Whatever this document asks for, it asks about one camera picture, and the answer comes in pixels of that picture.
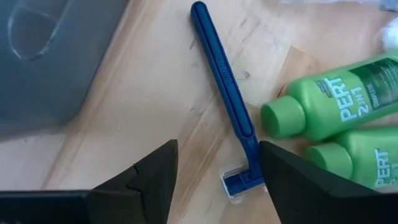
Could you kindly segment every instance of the green bottle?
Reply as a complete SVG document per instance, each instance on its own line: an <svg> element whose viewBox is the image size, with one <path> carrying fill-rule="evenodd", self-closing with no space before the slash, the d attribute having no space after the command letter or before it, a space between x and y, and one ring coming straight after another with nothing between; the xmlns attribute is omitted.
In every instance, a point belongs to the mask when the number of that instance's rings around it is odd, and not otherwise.
<svg viewBox="0 0 398 224"><path fill-rule="evenodd" d="M286 94L261 107L265 132L325 139L398 111L398 52L299 78Z"/></svg>
<svg viewBox="0 0 398 224"><path fill-rule="evenodd" d="M355 129L307 149L319 167L377 189L398 181L398 128Z"/></svg>

